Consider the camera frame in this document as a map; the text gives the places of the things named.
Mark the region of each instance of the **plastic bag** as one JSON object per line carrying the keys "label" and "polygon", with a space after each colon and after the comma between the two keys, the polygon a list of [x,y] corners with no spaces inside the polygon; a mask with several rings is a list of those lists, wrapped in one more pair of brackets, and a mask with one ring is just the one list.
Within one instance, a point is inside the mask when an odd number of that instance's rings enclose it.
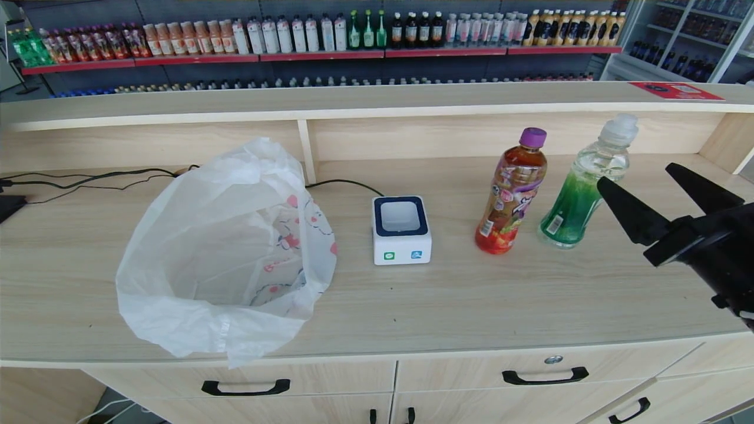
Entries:
{"label": "plastic bag", "polygon": [[176,178],[128,242],[115,286],[140,339],[238,367],[288,343],[333,279],[337,247],[300,163],[269,139]]}

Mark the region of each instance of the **counter top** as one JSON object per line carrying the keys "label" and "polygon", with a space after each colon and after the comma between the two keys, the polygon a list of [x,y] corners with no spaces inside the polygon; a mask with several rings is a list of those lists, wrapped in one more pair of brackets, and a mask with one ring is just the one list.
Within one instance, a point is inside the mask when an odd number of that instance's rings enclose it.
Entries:
{"label": "counter top", "polygon": [[694,84],[725,101],[664,100],[621,81],[271,88],[108,94],[0,104],[10,131],[536,112],[754,113],[754,88]]}
{"label": "counter top", "polygon": [[[550,157],[516,246],[503,256],[483,253],[473,242],[497,158],[324,162],[322,180],[347,178],[387,195],[424,196],[432,261],[374,266],[372,193],[348,184],[312,189],[339,244],[335,278],[314,317],[269,358],[577,346],[745,331],[730,312],[710,302],[713,292],[688,267],[653,268],[607,207],[598,209],[574,250],[537,240],[538,220],[554,202],[572,160]],[[754,197],[753,184],[699,155],[632,156],[621,185],[669,218],[700,214],[665,174],[670,161],[741,197]],[[123,186],[142,178],[103,183]],[[217,354],[175,359],[137,339],[118,314],[114,277],[121,255],[143,212],[169,181],[155,178],[124,192],[80,189],[29,205],[0,226],[0,364],[82,367],[223,359]],[[8,192],[30,195],[30,201],[59,194],[46,186],[15,186]]]}

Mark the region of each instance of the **purple bottle cap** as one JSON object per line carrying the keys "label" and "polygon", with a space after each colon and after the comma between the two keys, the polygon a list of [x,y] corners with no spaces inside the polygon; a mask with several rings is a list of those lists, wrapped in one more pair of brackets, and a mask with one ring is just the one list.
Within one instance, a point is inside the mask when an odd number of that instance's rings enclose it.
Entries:
{"label": "purple bottle cap", "polygon": [[544,146],[544,139],[547,138],[547,132],[541,128],[524,128],[521,133],[521,140],[519,143],[521,146],[529,147],[530,149],[539,149]]}

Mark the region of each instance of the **cabinet drawer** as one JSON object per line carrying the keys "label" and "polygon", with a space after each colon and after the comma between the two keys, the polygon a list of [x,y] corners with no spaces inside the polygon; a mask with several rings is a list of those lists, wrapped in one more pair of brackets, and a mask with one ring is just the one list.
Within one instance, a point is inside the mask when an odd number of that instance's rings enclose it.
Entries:
{"label": "cabinet drawer", "polygon": [[698,344],[697,341],[683,340],[527,349],[464,358],[411,359],[398,364],[397,391],[484,389],[559,380],[597,382],[649,378]]}
{"label": "cabinet drawer", "polygon": [[175,424],[388,424],[393,395],[289,396],[287,398],[155,399],[139,405]]}
{"label": "cabinet drawer", "polygon": [[162,367],[84,371],[128,398],[214,397],[203,391],[203,387],[209,392],[231,395],[242,392],[319,395],[392,392],[395,361],[248,366],[234,370]]}
{"label": "cabinet drawer", "polygon": [[754,368],[660,378],[584,420],[584,424],[702,422],[751,398]]}
{"label": "cabinet drawer", "polygon": [[713,336],[660,376],[682,376],[754,367],[754,336],[750,332]]}
{"label": "cabinet drawer", "polygon": [[643,381],[398,393],[391,422],[412,408],[415,424],[576,424]]}

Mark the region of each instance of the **white bottle cap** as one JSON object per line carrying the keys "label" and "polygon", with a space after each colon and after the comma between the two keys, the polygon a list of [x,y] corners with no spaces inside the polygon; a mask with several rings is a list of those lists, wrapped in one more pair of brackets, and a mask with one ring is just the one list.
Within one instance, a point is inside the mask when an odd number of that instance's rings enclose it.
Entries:
{"label": "white bottle cap", "polygon": [[607,121],[599,138],[616,146],[628,147],[639,132],[636,123],[639,119],[630,113],[619,113]]}

